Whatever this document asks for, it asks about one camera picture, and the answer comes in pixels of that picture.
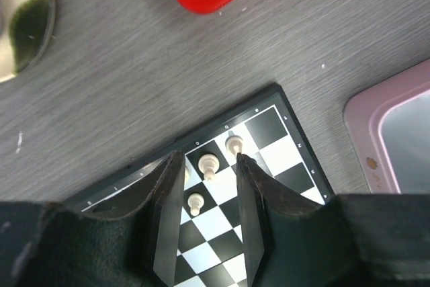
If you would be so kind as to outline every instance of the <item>brown stain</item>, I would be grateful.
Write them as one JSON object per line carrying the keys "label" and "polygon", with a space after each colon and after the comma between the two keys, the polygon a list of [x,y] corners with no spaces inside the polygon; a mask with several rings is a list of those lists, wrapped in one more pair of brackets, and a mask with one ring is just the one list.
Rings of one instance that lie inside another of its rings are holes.
{"label": "brown stain", "polygon": [[365,159],[365,161],[366,161],[366,164],[368,164],[370,169],[375,170],[378,168],[378,163],[373,158],[368,157]]}

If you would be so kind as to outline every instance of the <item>black square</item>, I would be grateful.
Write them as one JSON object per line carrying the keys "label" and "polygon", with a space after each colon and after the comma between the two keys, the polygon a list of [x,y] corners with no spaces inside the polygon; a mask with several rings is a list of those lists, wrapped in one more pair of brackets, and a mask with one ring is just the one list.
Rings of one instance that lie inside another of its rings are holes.
{"label": "black square", "polygon": [[184,253],[206,242],[193,221],[188,221],[179,228],[178,249]]}
{"label": "black square", "polygon": [[257,151],[254,155],[251,155],[250,158],[252,158],[254,162],[256,162],[257,165],[260,166],[260,168],[264,170],[266,174],[268,174],[268,176],[272,177],[269,167],[266,165],[266,162],[264,161],[259,151]]}
{"label": "black square", "polygon": [[228,167],[228,162],[221,153],[220,147],[218,147],[215,140],[212,140],[187,155],[189,162],[193,165],[194,169],[198,172],[202,180],[204,178],[203,173],[199,170],[199,159],[206,154],[213,154],[218,157],[218,160],[220,161],[220,169],[218,171],[222,171]]}
{"label": "black square", "polygon": [[213,199],[212,195],[210,195],[206,186],[203,184],[203,182],[199,183],[199,184],[193,186],[192,188],[189,188],[188,190],[186,190],[183,193],[183,208],[185,209],[185,211],[188,213],[188,215],[191,218],[194,218],[194,216],[192,216],[190,213],[190,209],[188,206],[188,198],[194,193],[200,194],[201,196],[203,196],[203,199],[204,199],[204,205],[200,209],[199,215],[205,213],[206,211],[209,211],[210,209],[212,209],[216,206],[216,202]]}
{"label": "black square", "polygon": [[238,282],[237,285],[239,287],[248,287],[248,281],[246,279],[242,280],[241,282]]}
{"label": "black square", "polygon": [[276,175],[275,178],[283,183],[287,188],[290,188],[299,194],[314,187],[303,163],[297,164],[296,166],[283,171]]}
{"label": "black square", "polygon": [[202,272],[199,277],[206,287],[228,287],[234,284],[233,278],[222,264]]}
{"label": "black square", "polygon": [[237,237],[234,230],[225,232],[224,234],[209,241],[209,245],[213,248],[216,255],[222,262],[236,257],[243,253],[243,245]]}
{"label": "black square", "polygon": [[239,213],[239,201],[237,200],[237,197],[221,204],[220,209],[233,228],[240,225],[241,214]]}
{"label": "black square", "polygon": [[189,266],[188,262],[182,255],[176,258],[176,268],[175,268],[175,285],[178,285],[190,278],[194,277],[196,273]]}
{"label": "black square", "polygon": [[258,149],[262,149],[288,134],[275,108],[268,109],[245,122],[245,126],[248,128]]}

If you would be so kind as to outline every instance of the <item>black chessboard frame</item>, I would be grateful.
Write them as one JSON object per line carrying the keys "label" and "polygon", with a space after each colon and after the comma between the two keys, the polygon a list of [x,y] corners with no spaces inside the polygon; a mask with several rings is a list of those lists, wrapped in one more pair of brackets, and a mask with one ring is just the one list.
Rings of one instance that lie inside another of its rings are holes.
{"label": "black chessboard frame", "polygon": [[321,195],[324,196],[325,202],[328,202],[334,196],[333,190],[283,89],[280,85],[273,84],[227,110],[225,113],[211,118],[211,120],[194,128],[192,131],[176,138],[171,144],[166,145],[151,156],[135,161],[132,165],[127,166],[126,169],[111,174],[107,178],[71,196],[64,201],[64,204],[76,211],[84,211],[92,208],[102,200],[116,195],[118,192],[125,190],[142,179],[171,151],[189,152],[201,143],[207,142],[211,138],[226,132],[226,129],[244,122],[252,117],[252,115],[273,105],[276,106],[290,136],[298,145],[307,168],[314,171],[312,178],[315,185]]}

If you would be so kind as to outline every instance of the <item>pink tray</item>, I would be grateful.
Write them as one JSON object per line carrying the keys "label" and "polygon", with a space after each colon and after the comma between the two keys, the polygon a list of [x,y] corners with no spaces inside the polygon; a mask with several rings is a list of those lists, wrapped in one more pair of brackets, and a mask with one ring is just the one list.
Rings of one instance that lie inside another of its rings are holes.
{"label": "pink tray", "polygon": [[[430,110],[427,111],[428,115],[420,113],[418,116],[415,115],[416,118],[411,118],[411,113],[404,114],[405,109],[409,109],[410,103],[417,100],[423,101],[424,97],[426,102],[421,107],[430,107],[430,99],[428,99],[430,98],[430,60],[355,95],[347,102],[343,114],[345,124],[372,193],[428,192],[430,173],[417,173],[415,165],[421,163],[420,165],[427,168],[425,171],[430,169],[430,159],[428,158],[430,146],[428,145],[429,139],[427,139],[430,138],[430,126],[427,128],[429,129],[427,138],[421,137],[422,141],[426,142],[424,145],[418,143],[417,140],[410,139],[413,136],[411,128],[427,127]],[[411,125],[411,127],[407,127],[408,129],[391,127],[391,130],[396,129],[398,133],[398,138],[395,138],[396,146],[387,145],[388,137],[385,136],[387,128],[385,123],[387,123],[387,117],[392,122],[393,112],[396,114],[396,122],[404,124],[408,121]],[[423,124],[422,118],[426,118],[426,124]],[[418,145],[421,151],[411,152],[413,150],[411,146],[414,145]],[[393,156],[396,155],[397,161],[398,157],[402,156],[403,147],[407,161],[400,163],[410,166],[410,169],[402,169],[402,180],[404,178],[406,178],[406,182],[410,180],[411,185],[408,183],[404,185],[404,181],[398,180],[400,179],[399,168],[396,168],[398,164],[393,163]]]}

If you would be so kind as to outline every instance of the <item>gray wood surface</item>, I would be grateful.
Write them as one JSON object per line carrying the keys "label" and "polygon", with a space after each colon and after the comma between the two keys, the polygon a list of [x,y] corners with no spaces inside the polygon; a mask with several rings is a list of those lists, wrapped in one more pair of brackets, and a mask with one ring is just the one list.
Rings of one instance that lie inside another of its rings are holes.
{"label": "gray wood surface", "polygon": [[[40,63],[0,84],[0,198],[62,200],[272,81],[336,192],[366,192],[358,91],[430,57],[430,0],[57,0]],[[21,150],[17,140],[22,132]]]}

